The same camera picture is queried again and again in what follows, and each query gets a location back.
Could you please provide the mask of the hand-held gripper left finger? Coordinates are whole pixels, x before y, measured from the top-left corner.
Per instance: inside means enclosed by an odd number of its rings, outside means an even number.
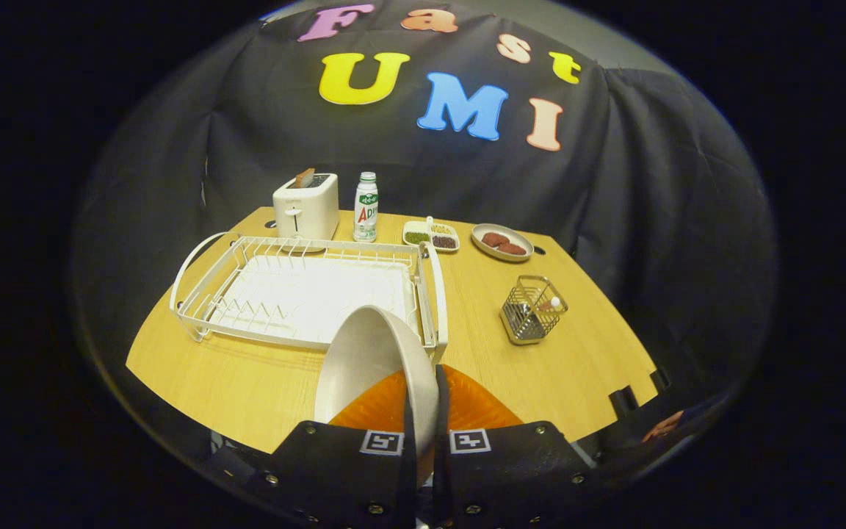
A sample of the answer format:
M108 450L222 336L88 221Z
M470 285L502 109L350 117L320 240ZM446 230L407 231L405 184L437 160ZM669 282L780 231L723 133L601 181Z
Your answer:
M399 430L299 422L256 462L244 492L309 528L414 528L419 456L408 382L395 372L359 396L383 396Z

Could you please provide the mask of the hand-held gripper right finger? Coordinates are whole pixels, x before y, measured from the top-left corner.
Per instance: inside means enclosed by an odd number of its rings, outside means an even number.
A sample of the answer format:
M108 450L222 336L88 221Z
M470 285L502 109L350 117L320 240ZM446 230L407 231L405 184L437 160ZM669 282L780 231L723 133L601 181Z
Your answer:
M596 503L596 469L548 421L449 428L453 397L436 369L434 508L449 528L557 528Z

